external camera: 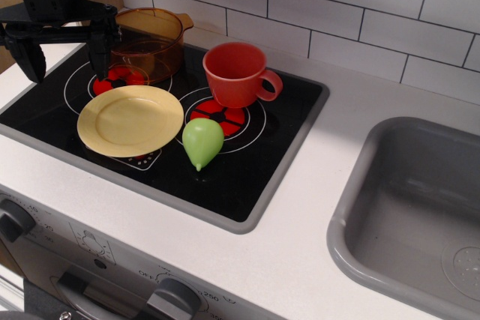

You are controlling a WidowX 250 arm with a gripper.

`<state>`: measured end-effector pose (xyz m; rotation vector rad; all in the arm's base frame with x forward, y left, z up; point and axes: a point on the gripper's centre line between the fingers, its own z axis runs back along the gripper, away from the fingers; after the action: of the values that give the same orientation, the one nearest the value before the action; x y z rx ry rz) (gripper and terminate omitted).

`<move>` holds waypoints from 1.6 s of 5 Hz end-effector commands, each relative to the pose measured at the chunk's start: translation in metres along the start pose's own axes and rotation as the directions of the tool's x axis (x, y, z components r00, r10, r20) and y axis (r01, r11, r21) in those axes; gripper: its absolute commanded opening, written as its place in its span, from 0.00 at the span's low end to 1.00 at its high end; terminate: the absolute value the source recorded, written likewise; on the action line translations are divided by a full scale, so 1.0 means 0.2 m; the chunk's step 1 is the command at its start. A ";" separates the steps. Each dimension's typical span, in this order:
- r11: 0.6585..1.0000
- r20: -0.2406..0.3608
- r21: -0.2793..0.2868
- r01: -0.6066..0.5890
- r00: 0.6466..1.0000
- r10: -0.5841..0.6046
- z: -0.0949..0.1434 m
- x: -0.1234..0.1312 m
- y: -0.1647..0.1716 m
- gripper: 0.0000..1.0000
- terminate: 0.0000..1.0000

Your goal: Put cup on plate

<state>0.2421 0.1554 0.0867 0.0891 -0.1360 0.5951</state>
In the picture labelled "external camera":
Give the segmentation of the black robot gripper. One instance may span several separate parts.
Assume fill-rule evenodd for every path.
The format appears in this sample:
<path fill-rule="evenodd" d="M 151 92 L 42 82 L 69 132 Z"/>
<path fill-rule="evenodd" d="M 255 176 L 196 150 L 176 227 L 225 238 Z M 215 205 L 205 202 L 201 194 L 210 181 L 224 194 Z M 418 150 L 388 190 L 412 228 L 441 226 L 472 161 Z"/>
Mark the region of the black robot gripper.
<path fill-rule="evenodd" d="M 42 83 L 46 60 L 36 43 L 87 42 L 91 66 L 106 79 L 121 40 L 114 6 L 91 0 L 22 0 L 1 9 L 1 42 L 29 80 Z"/>

